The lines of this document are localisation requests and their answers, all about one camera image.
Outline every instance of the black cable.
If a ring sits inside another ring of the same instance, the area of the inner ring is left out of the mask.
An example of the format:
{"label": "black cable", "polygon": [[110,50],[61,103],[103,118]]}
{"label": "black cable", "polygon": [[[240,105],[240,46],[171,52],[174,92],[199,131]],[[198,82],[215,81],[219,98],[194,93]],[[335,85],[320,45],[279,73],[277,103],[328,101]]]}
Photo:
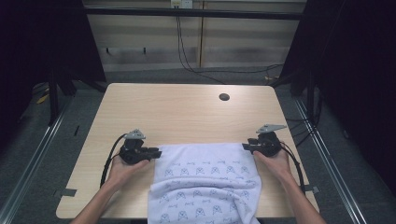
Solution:
{"label": "black cable", "polygon": [[[182,51],[183,51],[184,59],[185,59],[185,62],[186,62],[186,64],[187,64],[188,67],[186,67],[186,65],[183,63],[183,61],[182,61],[182,59],[181,59],[181,54],[180,54],[180,43],[181,43],[181,48],[182,48]],[[190,66],[189,61],[187,60],[186,52],[185,52],[185,50],[184,50],[184,42],[183,42],[183,37],[182,37],[182,33],[181,33],[180,17],[177,17],[177,49],[178,49],[178,58],[179,58],[180,63],[181,63],[181,65],[183,66],[184,69],[186,69],[186,70],[189,71],[189,72],[193,72],[193,73],[195,73],[195,74],[198,75],[198,76],[207,77],[207,78],[210,78],[210,79],[212,79],[212,80],[215,80],[215,81],[217,81],[217,82],[219,82],[219,83],[221,83],[221,84],[225,84],[225,83],[224,83],[224,82],[221,82],[221,81],[219,81],[219,80],[217,80],[217,79],[215,79],[215,78],[213,78],[213,77],[208,77],[208,76],[204,76],[204,75],[201,75],[201,74],[202,74],[202,73],[217,73],[217,72],[218,72],[218,73],[254,74],[254,73],[262,73],[262,72],[265,72],[265,73],[267,73],[267,77],[269,77],[269,74],[268,74],[268,71],[269,71],[269,70],[272,70],[272,69],[274,69],[274,68],[277,68],[277,67],[283,65],[283,63],[271,64],[271,65],[267,66],[265,69],[257,70],[257,71],[226,71],[226,70],[196,71],[196,70],[194,70],[194,69]]]}
{"label": "black cable", "polygon": [[[215,78],[213,78],[213,77],[208,77],[208,76],[199,74],[198,72],[196,72],[196,71],[194,71],[194,70],[192,69],[192,67],[191,67],[190,64],[189,64],[189,61],[187,60],[186,51],[184,50],[184,43],[183,43],[183,38],[182,38],[182,34],[181,34],[180,17],[176,17],[176,20],[177,20],[177,51],[178,51],[178,58],[180,59],[180,63],[181,63],[181,65],[184,67],[184,69],[186,69],[186,70],[189,71],[189,72],[193,72],[194,74],[196,74],[196,75],[198,75],[198,76],[200,76],[200,77],[206,77],[206,78],[212,79],[212,80],[214,80],[214,81],[217,81],[218,83],[221,83],[221,84],[223,84],[223,85],[226,85],[224,82],[222,82],[222,81],[220,81],[220,80],[218,80],[218,79],[215,79]],[[188,66],[189,68],[187,68],[187,67],[184,65],[183,61],[181,60],[181,55],[180,55],[180,42],[181,42],[181,47],[182,47],[182,50],[183,50],[183,54],[184,54],[184,58],[185,58],[186,64],[187,64],[187,66]]]}
{"label": "black cable", "polygon": [[298,126],[302,125],[302,124],[304,124],[303,121],[301,121],[298,124],[294,125],[293,127],[289,128],[289,130],[293,130],[293,129],[297,128]]}
{"label": "black cable", "polygon": [[309,119],[286,119],[287,121],[307,121]]}
{"label": "black cable", "polygon": [[309,136],[311,133],[312,133],[312,132],[309,132],[309,133],[303,138],[303,140],[301,140],[299,143],[297,143],[297,144],[296,144],[296,147],[299,147],[300,144],[302,144],[302,143],[308,138],[308,136]]}
{"label": "black cable", "polygon": [[108,167],[110,166],[110,163],[111,163],[111,161],[113,160],[113,158],[117,156],[117,155],[115,155],[114,157],[112,157],[113,152],[114,152],[114,149],[116,148],[116,146],[117,146],[117,144],[119,143],[119,141],[120,141],[125,135],[126,135],[126,133],[124,133],[123,135],[121,135],[121,136],[116,140],[116,142],[114,143],[113,148],[111,148],[111,150],[110,150],[110,154],[108,155],[108,158],[107,158],[107,161],[106,161],[106,164],[105,164],[105,168],[103,169],[103,172],[102,172],[102,179],[101,179],[101,181],[100,181],[100,187],[102,187],[102,185],[105,184]]}
{"label": "black cable", "polygon": [[305,194],[305,183],[304,183],[304,177],[303,177],[303,172],[301,170],[300,167],[300,163],[297,161],[296,157],[294,156],[293,152],[291,151],[291,149],[289,148],[288,145],[284,144],[283,145],[285,147],[280,146],[280,148],[282,148],[283,150],[285,150],[289,156],[291,157],[291,159],[294,162],[294,165],[296,166],[296,170],[297,170],[297,174],[298,174],[298,178],[300,180],[300,189],[303,192],[303,194]]}

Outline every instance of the hand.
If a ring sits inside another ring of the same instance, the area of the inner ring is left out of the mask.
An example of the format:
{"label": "hand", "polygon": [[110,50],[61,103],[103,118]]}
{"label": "hand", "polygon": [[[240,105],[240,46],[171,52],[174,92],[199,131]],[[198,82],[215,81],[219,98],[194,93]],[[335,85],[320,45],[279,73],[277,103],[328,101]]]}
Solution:
{"label": "hand", "polygon": [[253,154],[270,170],[270,172],[280,181],[291,176],[289,165],[289,155],[286,151],[280,150],[273,157],[266,157],[259,151],[254,151]]}
{"label": "hand", "polygon": [[120,156],[115,156],[111,163],[111,170],[106,182],[111,182],[115,185],[116,190],[120,189],[130,179],[132,174],[137,170],[143,168],[149,161],[140,161],[137,164],[130,165],[122,160]]}

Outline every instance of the wooden table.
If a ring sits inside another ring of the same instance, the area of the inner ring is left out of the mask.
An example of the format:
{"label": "wooden table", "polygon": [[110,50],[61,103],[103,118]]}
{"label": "wooden table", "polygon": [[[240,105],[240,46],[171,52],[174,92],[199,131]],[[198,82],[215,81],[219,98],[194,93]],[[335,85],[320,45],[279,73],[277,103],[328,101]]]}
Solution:
{"label": "wooden table", "polygon": [[[227,93],[230,100],[221,101]],[[99,107],[67,189],[74,197],[63,196],[57,209],[59,218],[75,217],[99,190],[101,174],[110,149],[123,133],[133,129],[147,137],[144,147],[187,143],[246,143],[263,124],[286,124],[274,89],[263,86],[111,84]],[[276,131],[296,155],[289,129]],[[256,217],[292,217],[280,183],[265,165],[256,162],[262,177],[262,194]],[[117,192],[103,217],[146,218],[149,187],[154,176],[152,161]],[[295,167],[293,174],[298,180]],[[306,193],[318,209],[312,192]]]}

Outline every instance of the cloth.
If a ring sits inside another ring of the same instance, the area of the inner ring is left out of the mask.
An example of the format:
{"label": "cloth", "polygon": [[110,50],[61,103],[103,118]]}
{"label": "cloth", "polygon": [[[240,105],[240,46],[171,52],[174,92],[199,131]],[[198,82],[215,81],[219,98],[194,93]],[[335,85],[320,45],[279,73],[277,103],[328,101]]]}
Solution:
{"label": "cloth", "polygon": [[160,146],[148,223],[259,223],[256,164],[239,143]]}

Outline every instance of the metal bracket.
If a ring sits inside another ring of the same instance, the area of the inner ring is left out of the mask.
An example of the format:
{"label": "metal bracket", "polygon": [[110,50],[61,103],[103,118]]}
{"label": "metal bracket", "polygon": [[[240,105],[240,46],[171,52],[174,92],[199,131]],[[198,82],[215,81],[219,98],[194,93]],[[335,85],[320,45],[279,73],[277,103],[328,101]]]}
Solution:
{"label": "metal bracket", "polygon": [[146,136],[139,129],[135,129],[126,134],[125,139],[146,139]]}
{"label": "metal bracket", "polygon": [[256,133],[270,133],[279,129],[287,128],[286,125],[277,125],[277,124],[264,124],[264,126],[260,127]]}

